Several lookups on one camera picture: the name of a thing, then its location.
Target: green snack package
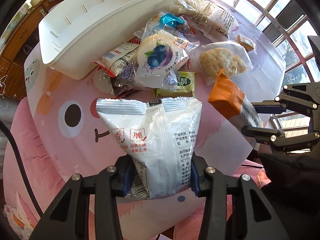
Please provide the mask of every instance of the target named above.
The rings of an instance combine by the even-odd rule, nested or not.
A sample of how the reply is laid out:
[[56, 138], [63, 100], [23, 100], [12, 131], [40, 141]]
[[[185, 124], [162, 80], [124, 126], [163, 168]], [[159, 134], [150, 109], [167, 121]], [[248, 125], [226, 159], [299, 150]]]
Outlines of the green snack package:
[[177, 71], [178, 84], [175, 86], [176, 90], [165, 90], [161, 88], [154, 89], [155, 98], [158, 95], [163, 97], [194, 97], [196, 89], [196, 72]]

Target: blue foil wrapper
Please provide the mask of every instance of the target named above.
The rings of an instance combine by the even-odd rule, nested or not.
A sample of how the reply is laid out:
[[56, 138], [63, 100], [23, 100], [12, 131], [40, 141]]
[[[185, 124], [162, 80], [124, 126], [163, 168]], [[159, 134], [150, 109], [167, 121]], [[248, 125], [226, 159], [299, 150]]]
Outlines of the blue foil wrapper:
[[185, 22], [183, 19], [174, 16], [171, 13], [167, 13], [163, 16], [160, 17], [159, 19], [159, 24], [160, 25], [164, 25], [164, 26], [168, 26], [168, 27], [172, 27], [175, 28], [178, 25], [183, 25]]

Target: blue dot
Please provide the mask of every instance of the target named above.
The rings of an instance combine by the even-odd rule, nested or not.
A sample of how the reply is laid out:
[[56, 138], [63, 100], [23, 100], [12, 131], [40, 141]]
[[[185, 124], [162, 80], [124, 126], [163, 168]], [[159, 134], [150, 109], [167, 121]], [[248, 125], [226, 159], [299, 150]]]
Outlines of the blue dot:
[[185, 196], [179, 196], [179, 197], [178, 197], [178, 201], [179, 201], [179, 202], [183, 202], [183, 201], [185, 201], [185, 200], [186, 200]]

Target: cartoon red nose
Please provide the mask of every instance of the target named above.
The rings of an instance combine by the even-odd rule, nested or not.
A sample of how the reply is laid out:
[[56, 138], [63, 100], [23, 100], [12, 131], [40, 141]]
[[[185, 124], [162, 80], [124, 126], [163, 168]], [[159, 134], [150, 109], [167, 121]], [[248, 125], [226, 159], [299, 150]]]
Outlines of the cartoon red nose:
[[92, 116], [95, 118], [100, 118], [100, 116], [98, 115], [97, 110], [96, 110], [96, 104], [97, 104], [98, 99], [99, 98], [96, 98], [95, 100], [93, 100], [90, 105], [90, 112], [91, 112]]

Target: white plastic bin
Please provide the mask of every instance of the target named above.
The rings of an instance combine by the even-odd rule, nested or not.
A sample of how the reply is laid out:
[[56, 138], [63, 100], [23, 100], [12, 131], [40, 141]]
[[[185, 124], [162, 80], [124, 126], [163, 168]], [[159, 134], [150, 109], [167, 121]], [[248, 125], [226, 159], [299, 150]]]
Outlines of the white plastic bin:
[[65, 0], [39, 24], [45, 66], [85, 77], [103, 54], [128, 41], [169, 0]]

